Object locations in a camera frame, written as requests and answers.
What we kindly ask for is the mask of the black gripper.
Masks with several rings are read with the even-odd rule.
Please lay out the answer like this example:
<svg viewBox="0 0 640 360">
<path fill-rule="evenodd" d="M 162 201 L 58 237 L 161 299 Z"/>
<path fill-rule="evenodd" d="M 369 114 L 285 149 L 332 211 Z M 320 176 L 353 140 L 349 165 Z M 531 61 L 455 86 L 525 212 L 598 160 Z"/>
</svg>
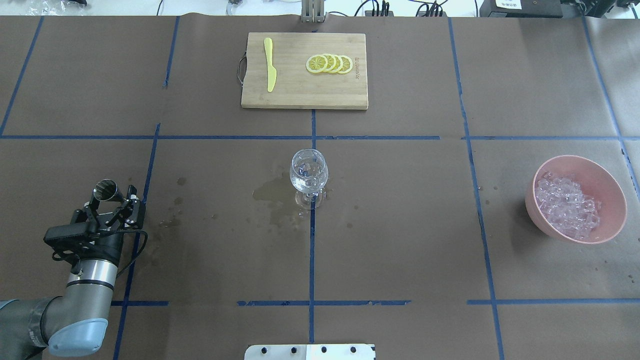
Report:
<svg viewBox="0 0 640 360">
<path fill-rule="evenodd" d="M 112 196 L 119 203 L 114 212 L 98 214 L 100 200 L 92 196 L 83 209 L 76 209 L 71 216 L 70 237 L 79 240 L 98 240 L 123 231 L 125 228 L 143 228 L 146 204 L 138 197 L 138 189 L 129 185 L 126 195 L 118 188 Z"/>
</svg>

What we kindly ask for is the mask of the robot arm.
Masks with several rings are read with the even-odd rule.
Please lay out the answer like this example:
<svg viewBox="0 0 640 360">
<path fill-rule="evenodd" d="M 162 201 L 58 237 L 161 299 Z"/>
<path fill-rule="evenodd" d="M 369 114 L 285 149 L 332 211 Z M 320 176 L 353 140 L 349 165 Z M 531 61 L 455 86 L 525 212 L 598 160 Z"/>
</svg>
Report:
<svg viewBox="0 0 640 360">
<path fill-rule="evenodd" d="M 84 357 L 103 344 L 126 235 L 143 230 L 146 205 L 130 185 L 126 194 L 114 180 L 99 181 L 88 202 L 68 224 L 50 227 L 43 242 L 52 259 L 70 265 L 62 296 L 1 302 L 1 358 L 40 360 Z"/>
</svg>

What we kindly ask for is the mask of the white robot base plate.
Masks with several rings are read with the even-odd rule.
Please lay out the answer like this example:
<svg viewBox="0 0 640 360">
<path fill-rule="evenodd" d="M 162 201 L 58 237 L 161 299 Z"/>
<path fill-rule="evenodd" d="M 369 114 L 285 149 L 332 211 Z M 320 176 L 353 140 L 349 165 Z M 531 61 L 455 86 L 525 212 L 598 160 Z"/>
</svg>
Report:
<svg viewBox="0 0 640 360">
<path fill-rule="evenodd" d="M 374 344 L 256 344 L 249 346 L 245 360 L 375 360 Z"/>
</svg>

